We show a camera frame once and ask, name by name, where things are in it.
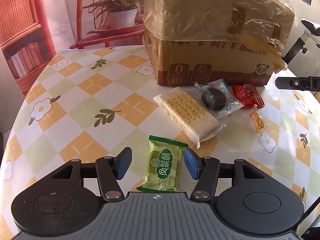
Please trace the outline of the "dark cookie clear packet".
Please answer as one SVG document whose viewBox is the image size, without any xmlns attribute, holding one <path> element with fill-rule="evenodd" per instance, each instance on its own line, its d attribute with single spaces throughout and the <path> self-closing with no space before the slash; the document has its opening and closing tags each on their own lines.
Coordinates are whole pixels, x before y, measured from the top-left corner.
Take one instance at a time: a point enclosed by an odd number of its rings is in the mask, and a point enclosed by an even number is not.
<svg viewBox="0 0 320 240">
<path fill-rule="evenodd" d="M 217 119 L 244 107 L 244 104 L 231 93 L 224 79 L 207 84 L 195 83 L 195 88 L 206 109 Z"/>
</svg>

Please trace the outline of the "orange snack packet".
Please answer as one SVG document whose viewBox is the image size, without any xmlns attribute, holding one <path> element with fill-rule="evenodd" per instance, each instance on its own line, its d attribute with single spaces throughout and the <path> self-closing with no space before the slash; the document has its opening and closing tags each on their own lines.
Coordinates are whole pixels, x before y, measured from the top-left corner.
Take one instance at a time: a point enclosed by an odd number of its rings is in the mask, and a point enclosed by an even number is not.
<svg viewBox="0 0 320 240">
<path fill-rule="evenodd" d="M 264 132 L 269 131 L 269 123 L 263 119 L 255 108 L 250 110 L 248 117 L 250 119 L 250 126 L 256 133 L 262 135 Z"/>
</svg>

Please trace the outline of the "cracker sandwich packet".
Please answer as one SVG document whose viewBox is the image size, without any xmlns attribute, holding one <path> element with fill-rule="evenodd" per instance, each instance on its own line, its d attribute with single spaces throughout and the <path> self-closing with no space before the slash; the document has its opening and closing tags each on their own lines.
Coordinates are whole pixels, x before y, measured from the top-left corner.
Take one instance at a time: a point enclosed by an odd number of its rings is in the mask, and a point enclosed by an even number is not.
<svg viewBox="0 0 320 240">
<path fill-rule="evenodd" d="M 153 100 L 197 148 L 200 148 L 202 142 L 216 136 L 225 126 L 181 87 L 159 94 Z"/>
</svg>

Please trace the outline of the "green pineapple cake packet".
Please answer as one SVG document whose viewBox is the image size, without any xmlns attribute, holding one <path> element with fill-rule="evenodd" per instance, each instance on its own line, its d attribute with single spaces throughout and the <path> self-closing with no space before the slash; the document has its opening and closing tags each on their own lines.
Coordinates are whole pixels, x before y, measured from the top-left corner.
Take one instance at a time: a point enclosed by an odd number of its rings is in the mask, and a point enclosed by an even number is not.
<svg viewBox="0 0 320 240">
<path fill-rule="evenodd" d="M 141 192 L 180 192 L 180 168 L 188 144 L 168 138 L 149 136 L 149 158 Z"/>
</svg>

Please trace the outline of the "cardboard box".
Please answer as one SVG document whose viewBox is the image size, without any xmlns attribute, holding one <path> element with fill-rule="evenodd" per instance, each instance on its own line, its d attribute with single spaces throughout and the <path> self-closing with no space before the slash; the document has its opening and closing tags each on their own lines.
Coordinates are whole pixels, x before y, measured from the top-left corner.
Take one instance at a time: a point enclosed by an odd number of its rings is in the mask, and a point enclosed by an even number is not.
<svg viewBox="0 0 320 240">
<path fill-rule="evenodd" d="M 273 61 L 263 51 L 229 41 L 162 41 L 148 30 L 146 50 L 161 86 L 191 86 L 224 79 L 229 85 L 243 82 L 266 85 Z"/>
</svg>

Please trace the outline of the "black exercise bike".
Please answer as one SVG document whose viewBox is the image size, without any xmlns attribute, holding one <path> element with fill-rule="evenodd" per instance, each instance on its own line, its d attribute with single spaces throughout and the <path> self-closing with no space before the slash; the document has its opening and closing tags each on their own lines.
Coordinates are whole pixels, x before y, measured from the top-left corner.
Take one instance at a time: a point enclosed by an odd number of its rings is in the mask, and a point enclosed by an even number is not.
<svg viewBox="0 0 320 240">
<path fill-rule="evenodd" d="M 297 39 L 295 43 L 287 41 L 286 49 L 282 54 L 282 59 L 286 64 L 289 64 L 297 55 L 304 55 L 310 51 L 308 42 L 319 47 L 319 20 L 312 20 L 307 13 L 315 16 L 315 9 L 312 8 L 312 0 L 283 0 L 290 5 L 295 12 L 295 20 L 290 33 L 292 37 L 297 31 Z"/>
</svg>

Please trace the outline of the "printed room backdrop cloth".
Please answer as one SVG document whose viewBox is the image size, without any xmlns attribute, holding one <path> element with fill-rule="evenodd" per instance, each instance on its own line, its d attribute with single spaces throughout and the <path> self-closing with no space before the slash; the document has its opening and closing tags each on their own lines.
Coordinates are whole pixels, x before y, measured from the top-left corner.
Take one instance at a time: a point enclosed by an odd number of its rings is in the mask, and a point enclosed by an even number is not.
<svg viewBox="0 0 320 240">
<path fill-rule="evenodd" d="M 23 94 L 57 52 L 142 43 L 143 0 L 1 0 L 1 50 Z"/>
</svg>

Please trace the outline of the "red candy packet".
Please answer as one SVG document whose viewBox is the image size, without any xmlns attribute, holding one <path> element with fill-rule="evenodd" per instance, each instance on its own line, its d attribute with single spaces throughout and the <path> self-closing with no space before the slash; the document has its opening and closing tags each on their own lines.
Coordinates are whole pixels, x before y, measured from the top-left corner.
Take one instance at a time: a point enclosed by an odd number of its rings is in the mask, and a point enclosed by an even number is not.
<svg viewBox="0 0 320 240">
<path fill-rule="evenodd" d="M 263 108 L 265 106 L 265 103 L 260 96 L 257 88 L 252 83 L 232 85 L 232 92 L 234 97 L 239 100 L 245 108 Z"/>
</svg>

